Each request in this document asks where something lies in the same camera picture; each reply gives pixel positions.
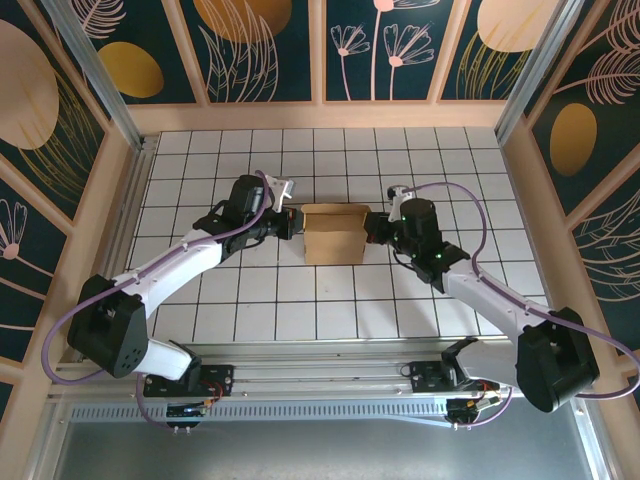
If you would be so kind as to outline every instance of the purple cable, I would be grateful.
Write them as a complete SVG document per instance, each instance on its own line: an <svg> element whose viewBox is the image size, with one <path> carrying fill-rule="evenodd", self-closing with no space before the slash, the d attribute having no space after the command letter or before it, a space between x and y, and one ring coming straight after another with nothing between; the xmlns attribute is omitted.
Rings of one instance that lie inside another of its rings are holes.
<svg viewBox="0 0 640 480"><path fill-rule="evenodd" d="M262 216L262 214L264 213L264 211L267 208L267 202L268 202L268 199L269 199L269 184L267 182L267 177L265 177L264 173L262 173L260 170L256 170L256 174L259 177L262 178L262 186L263 186L263 189L264 189L264 194L263 194L263 197L262 197L262 203L260 204L260 208L258 209L256 214L254 215L254 217L247 224L243 225L242 227L236 228L236 229L231 230L229 232L221 233L219 235L213 235L211 237L205 237L205 238L201 238L199 240L195 240L193 242L189 242L189 243L186 244L186 248L187 249L198 247L198 246L201 246L201 245L212 245L214 243L217 243L218 240L222 240L223 238L232 237L233 235L237 235L238 233L242 233L245 230L248 230L249 228L251 228L260 219L260 217ZM116 292L119 292L120 290L123 290L123 289L127 288L128 286L132 285L136 281L139 281L139 280L143 279L144 277L149 275L151 272L153 272L157 268L162 267L167 262L171 261L174 257L180 255L184 251L185 251L185 248L174 248L173 250L168 252L164 257L159 258L158 260L153 262L151 265L149 265L147 268L145 268L144 270L140 271L138 273L137 279L136 279L136 277L130 278L129 280L126 280L126 281L124 281L124 282L122 282L122 283L110 288L109 290L106 290L106 291L104 291L102 293L99 293L98 295L96 295L94 297L88 298L88 299L84 300L83 302L79 303L78 305L76 305L75 307L73 307L65 315L63 315L53 325L53 327L51 327L51 330L49 330L49 333L47 334L47 337L45 338L44 343L42 345L42 351L40 352L40 361L42 363L42 368L44 369L44 373L46 373L47 377L49 377L53 382L59 383L61 385L78 385L80 383L86 382L87 380L91 380L92 378L96 377L97 375L100 375L104 370L98 370L96 372L90 373L89 375L87 375L85 377L78 378L78 379L75 379L75 380L69 380L69 379L62 378L62 377L59 377L58 375L56 375L56 373L51 368L51 365L49 364L49 349L51 348L51 342L53 341L53 338L55 337L55 335L58 332L58 330L60 330L62 325L64 325L66 322L68 322L76 313L84 310L85 308L87 308L90 305L93 305L96 302L99 302L100 300L102 300L105 297L108 297L109 295L112 295L112 294L114 294Z"/></svg>
<svg viewBox="0 0 640 480"><path fill-rule="evenodd" d="M423 189L423 188L436 187L436 186L438 186L438 187L439 186L455 187L455 188L463 191L466 195L469 196L469 198L471 198L471 200L473 200L473 203L475 203L476 208L478 209L478 212L480 213L480 219L482 220L482 239L480 240L480 246L478 247L478 249L471 256L471 266L473 268L474 273L478 276L478 278L480 278L480 280L482 280L482 282L485 285L487 285L489 288L491 288L491 290L496 292L498 295L502 296L506 300L508 300L511 303L513 303L518 308L521 308L522 310L525 310L525 312L529 312L529 313L531 313L531 314L533 314L533 315L535 315L537 317L540 317L540 318L548 320L548 321L550 321L552 323L555 323L556 325L560 325L560 326L563 326L565 328L570 328L572 330L576 330L576 331L584 333L586 335L593 335L594 337L597 337L600 340L603 340L603 341L607 342L609 345L614 346L615 348L617 348L618 350L623 352L625 355L627 355L629 358L631 358L633 363L635 363L635 365L636 365L636 369L640 372L640 358L638 358L636 356L636 354L633 353L633 351L629 347L624 345L623 343L611 338L608 335L605 335L604 333L598 332L597 330L594 330L592 328L585 327L583 325L578 325L578 324L569 322L567 320L564 320L562 318L554 317L552 315L549 315L546 312L541 312L541 311L536 310L534 308L528 308L527 304L521 302L520 300L515 298L513 295L511 295L509 292L504 291L498 285L496 285L493 282L490 282L489 280L487 280L485 278L485 276L480 273L480 268L478 267L478 255L480 255L480 252L482 251L482 249L484 248L485 244L487 243L487 218L486 218L486 216L484 214L484 210L482 209L482 205L480 204L480 200L478 200L478 198L470 190L468 190L467 188L463 187L462 185L458 185L457 183L451 183L451 182L426 183L424 185L419 185L419 186L414 187L414 188L407 188L407 189L405 189L403 191L403 193L417 192L418 190ZM578 395L576 395L576 397L590 399L590 400L612 400L612 399L615 399L615 398L624 397L625 395L629 395L630 393L634 392L639 386L640 386L640 375L638 375L638 378L636 379L636 382L635 382L634 385L629 385L628 387L625 387L625 388L623 388L621 390L618 390L616 392L610 392L610 393L579 393Z"/></svg>
<svg viewBox="0 0 640 480"><path fill-rule="evenodd" d="M138 374L138 379L136 380L136 403L138 404L138 410L140 410L140 414L142 418L144 418L147 423L150 423L154 427L161 428L162 430L174 431L166 423L157 422L147 413L147 409L144 406L144 396L142 395L144 389L144 375L142 373Z"/></svg>

